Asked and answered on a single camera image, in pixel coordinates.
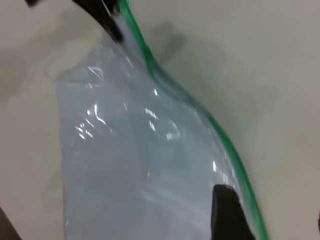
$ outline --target white table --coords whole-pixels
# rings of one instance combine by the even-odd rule
[[[320,3],[131,6],[155,56],[233,140],[270,238],[318,239]],[[0,205],[24,240],[64,237],[54,79],[103,32],[68,0],[0,2]]]

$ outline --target plastic bag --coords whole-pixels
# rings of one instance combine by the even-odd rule
[[[230,141],[154,61],[125,1],[120,9],[125,42],[106,36],[56,84],[66,239],[208,240],[216,184],[233,186],[266,239]]]

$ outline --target green zipper seal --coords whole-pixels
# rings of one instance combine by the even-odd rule
[[[229,155],[229,158],[234,166],[235,174],[238,178],[238,181],[240,183],[240,187],[247,198],[252,217],[254,219],[254,223],[257,229],[257,233],[259,235],[260,240],[269,240],[267,230],[265,228],[264,220],[262,218],[262,214],[260,212],[259,206],[257,204],[257,200],[254,194],[254,191],[252,189],[252,186],[249,182],[246,170],[241,162],[240,156],[237,153],[233,143],[225,133],[225,131],[222,129],[222,127],[219,125],[219,123],[214,119],[214,117],[210,114],[210,112],[203,107],[196,99],[192,97],[192,95],[183,87],[181,86],[176,80],[174,80],[172,77],[169,76],[157,63],[155,60],[150,48],[146,44],[144,37],[142,36],[142,33],[138,27],[138,24],[129,8],[129,4],[127,0],[119,0],[118,5],[120,8],[120,11],[122,15],[124,16],[126,23],[129,25],[135,40],[137,41],[141,51],[143,52],[146,67],[147,70],[152,77],[152,79],[155,81],[155,83],[160,86],[163,90],[165,88],[162,86],[161,82],[156,78],[155,72],[154,72],[154,65],[156,64],[156,67],[159,67],[163,71],[164,74],[168,76],[168,78],[173,81],[173,83],[179,87],[179,90],[185,95],[186,99],[189,101],[189,104],[192,106],[196,105],[207,117],[215,131],[217,132],[218,136],[221,138],[222,144],[226,150],[226,152]]]

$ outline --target black object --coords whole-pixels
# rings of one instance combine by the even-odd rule
[[[255,240],[236,191],[229,185],[215,185],[211,210],[212,240]]]
[[[37,5],[41,0],[25,0],[26,4],[28,4],[28,6],[34,7],[35,5]]]
[[[41,0],[25,1],[32,8]],[[123,41],[124,37],[112,17],[118,9],[117,0],[73,0],[73,2],[89,13],[115,42]]]

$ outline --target transparent plastic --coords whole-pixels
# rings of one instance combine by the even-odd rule
[[[260,212],[244,170],[239,181],[238,155],[141,48],[120,2],[125,42],[106,36],[56,84],[66,239],[209,240],[215,184],[233,186],[257,235]]]

